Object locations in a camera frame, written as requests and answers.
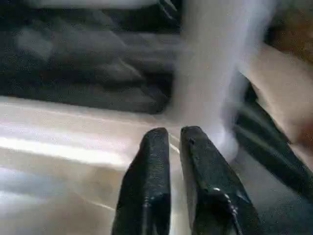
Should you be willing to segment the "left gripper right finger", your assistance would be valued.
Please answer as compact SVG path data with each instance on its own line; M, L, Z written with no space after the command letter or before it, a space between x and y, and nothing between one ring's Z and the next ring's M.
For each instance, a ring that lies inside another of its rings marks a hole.
M239 177L198 126L181 129L181 165L193 235L262 234Z

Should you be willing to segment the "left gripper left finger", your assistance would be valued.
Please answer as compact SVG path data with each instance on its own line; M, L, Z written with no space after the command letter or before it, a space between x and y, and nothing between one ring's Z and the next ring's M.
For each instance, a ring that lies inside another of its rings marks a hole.
M169 140L165 128L148 131L120 188L113 235L167 235L171 218Z

